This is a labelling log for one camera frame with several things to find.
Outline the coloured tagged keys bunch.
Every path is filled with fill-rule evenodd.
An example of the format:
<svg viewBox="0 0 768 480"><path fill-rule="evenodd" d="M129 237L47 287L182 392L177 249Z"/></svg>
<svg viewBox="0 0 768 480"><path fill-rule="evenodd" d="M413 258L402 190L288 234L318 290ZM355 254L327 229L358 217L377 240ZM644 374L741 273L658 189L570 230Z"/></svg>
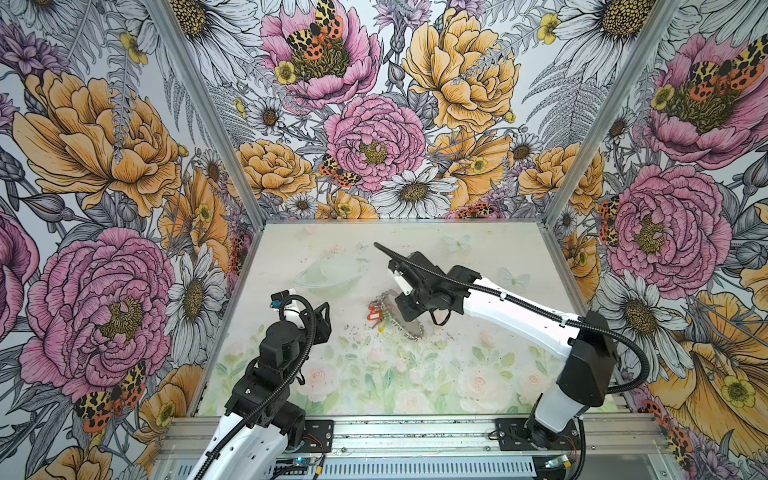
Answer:
<svg viewBox="0 0 768 480"><path fill-rule="evenodd" d="M380 302L372 302L368 305L369 313L366 320L369 326L378 332L382 332L386 326L387 313Z"/></svg>

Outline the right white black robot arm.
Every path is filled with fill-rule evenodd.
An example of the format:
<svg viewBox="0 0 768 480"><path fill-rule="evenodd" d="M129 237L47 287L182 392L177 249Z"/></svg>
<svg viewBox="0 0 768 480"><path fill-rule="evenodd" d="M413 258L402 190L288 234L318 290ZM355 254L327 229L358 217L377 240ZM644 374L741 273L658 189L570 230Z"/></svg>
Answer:
<svg viewBox="0 0 768 480"><path fill-rule="evenodd" d="M617 361L615 341L596 313L584 317L513 294L482 274L455 265L445 272L422 253L403 256L379 243L401 289L395 304L407 322L437 311L467 314L517 334L563 361L554 384L541 393L516 433L538 449L551 448L587 410L609 395Z"/></svg>

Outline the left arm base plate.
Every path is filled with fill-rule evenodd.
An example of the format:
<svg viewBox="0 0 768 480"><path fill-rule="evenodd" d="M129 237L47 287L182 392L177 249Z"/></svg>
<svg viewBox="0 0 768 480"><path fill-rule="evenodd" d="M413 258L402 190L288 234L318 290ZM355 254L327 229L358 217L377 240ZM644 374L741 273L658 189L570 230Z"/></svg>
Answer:
<svg viewBox="0 0 768 480"><path fill-rule="evenodd" d="M329 419L308 418L304 427L301 442L294 451L301 454L329 454L333 446L335 422Z"/></svg>

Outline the silver metal keyring plate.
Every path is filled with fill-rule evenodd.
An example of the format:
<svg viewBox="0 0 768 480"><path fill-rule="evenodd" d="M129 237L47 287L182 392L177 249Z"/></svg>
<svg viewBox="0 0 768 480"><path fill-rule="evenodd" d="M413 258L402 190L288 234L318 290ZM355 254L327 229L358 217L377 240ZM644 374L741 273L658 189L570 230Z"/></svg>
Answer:
<svg viewBox="0 0 768 480"><path fill-rule="evenodd" d="M398 296L398 293L390 289L381 293L379 296L377 296L374 300L370 302L370 303L380 302L385 307L385 311L387 313L387 319L386 319L386 326L382 332L384 332L387 329L389 330L395 329L395 330L398 330L400 333L402 333L406 338L410 340L418 340L422 338L424 335L424 328L422 324L417 322L416 320L413 320L413 321L405 320L403 314L400 312L396 304L395 299L397 296Z"/></svg>

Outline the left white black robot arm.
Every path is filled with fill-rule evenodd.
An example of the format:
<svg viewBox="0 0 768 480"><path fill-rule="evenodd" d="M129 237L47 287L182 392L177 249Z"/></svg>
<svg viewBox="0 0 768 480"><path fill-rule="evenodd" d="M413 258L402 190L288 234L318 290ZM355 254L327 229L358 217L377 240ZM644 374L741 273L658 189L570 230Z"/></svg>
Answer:
<svg viewBox="0 0 768 480"><path fill-rule="evenodd" d="M266 328L257 357L234 385L190 479L265 479L277 457L303 441L306 413L289 402L290 386L311 349L329 340L331 307L283 290L271 295L270 308L278 320Z"/></svg>

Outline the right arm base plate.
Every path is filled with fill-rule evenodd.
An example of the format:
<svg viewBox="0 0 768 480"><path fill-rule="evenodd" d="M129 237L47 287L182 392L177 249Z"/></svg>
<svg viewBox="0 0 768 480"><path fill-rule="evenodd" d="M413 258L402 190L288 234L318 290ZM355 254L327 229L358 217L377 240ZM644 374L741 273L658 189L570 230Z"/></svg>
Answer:
<svg viewBox="0 0 768 480"><path fill-rule="evenodd" d="M497 441L501 451L577 451L582 445L573 420L560 433L522 416L496 418L493 423L489 438Z"/></svg>

